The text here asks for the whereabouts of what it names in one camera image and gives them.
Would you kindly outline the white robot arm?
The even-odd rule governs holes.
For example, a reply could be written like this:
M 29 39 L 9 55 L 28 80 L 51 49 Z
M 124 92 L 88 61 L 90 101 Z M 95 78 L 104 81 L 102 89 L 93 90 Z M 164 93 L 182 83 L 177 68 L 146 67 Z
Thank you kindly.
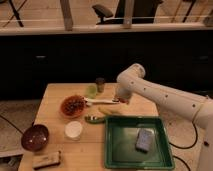
M 213 171 L 213 99 L 144 79 L 145 69 L 138 63 L 117 76 L 115 97 L 128 103 L 136 93 L 191 121 L 205 130 L 197 171 Z

